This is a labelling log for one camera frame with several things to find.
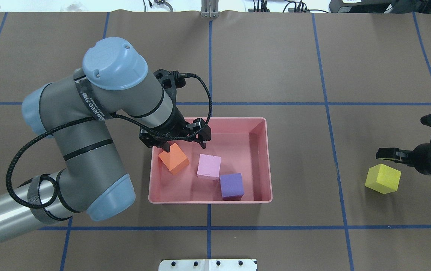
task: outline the silver metal tube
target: silver metal tube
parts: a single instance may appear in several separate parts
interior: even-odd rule
[[[16,194],[25,201],[28,187],[29,185],[24,185],[15,189]],[[42,202],[47,202],[52,197],[52,194],[52,184],[48,181],[43,181],[40,185]],[[59,199],[46,209],[58,218],[67,218],[73,215],[61,204]],[[47,226],[47,224],[38,221],[29,208],[15,202],[9,194],[6,193],[0,196],[0,243],[43,226]]]

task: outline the pink plastic tray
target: pink plastic tray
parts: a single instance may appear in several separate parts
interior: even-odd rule
[[[186,118],[192,122],[195,118]],[[153,148],[148,200],[153,204],[259,204],[272,201],[272,183],[264,118],[211,118],[212,140],[202,149],[195,142],[177,141],[190,164],[172,175]],[[223,201],[220,181],[197,177],[200,154],[222,157],[220,175],[242,173],[244,196]]]

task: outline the white mounting plate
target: white mounting plate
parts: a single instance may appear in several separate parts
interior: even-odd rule
[[[164,260],[158,271],[257,271],[256,259]]]

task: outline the cube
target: cube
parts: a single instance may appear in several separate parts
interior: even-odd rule
[[[222,190],[222,199],[225,201],[240,201],[244,195],[244,185],[242,183],[242,174],[235,173],[220,176],[220,187]]]
[[[369,168],[365,187],[376,190],[381,194],[397,191],[401,171],[384,164]]]
[[[200,154],[197,177],[207,180],[218,180],[222,157]]]
[[[190,163],[185,153],[180,149],[177,143],[170,146],[170,152],[162,151],[158,155],[162,162],[173,175],[179,173],[184,167]]]

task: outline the light blue joint cap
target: light blue joint cap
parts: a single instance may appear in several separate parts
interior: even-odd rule
[[[100,195],[87,209],[93,221],[111,218],[135,202],[135,191],[127,173]]]
[[[92,84],[107,90],[124,90],[139,84],[148,73],[145,59],[123,38],[98,41],[85,53],[83,71]]]
[[[21,104],[21,113],[23,114],[24,122],[26,122],[37,135],[46,132],[40,117],[40,98],[41,93],[43,93],[43,90],[49,84],[51,83],[33,91],[30,95],[26,96]]]

